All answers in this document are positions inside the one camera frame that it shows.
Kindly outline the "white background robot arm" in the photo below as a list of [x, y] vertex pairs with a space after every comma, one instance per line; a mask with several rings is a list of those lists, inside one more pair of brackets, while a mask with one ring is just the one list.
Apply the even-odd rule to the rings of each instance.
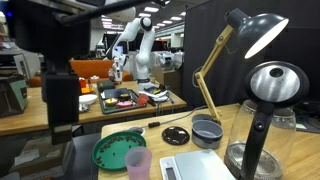
[[116, 47], [120, 42], [133, 41], [138, 31], [144, 32], [139, 53], [136, 55], [136, 72], [137, 72], [137, 84], [138, 90], [143, 91], [147, 88], [153, 87], [150, 82], [148, 65], [150, 62], [151, 50], [154, 43], [155, 31], [152, 28], [152, 20], [149, 17], [136, 18], [132, 22], [129, 22], [124, 31], [116, 38], [111, 47], [107, 50], [107, 58], [113, 61], [113, 75], [116, 81], [122, 82], [123, 66], [127, 60], [127, 57], [116, 50]]

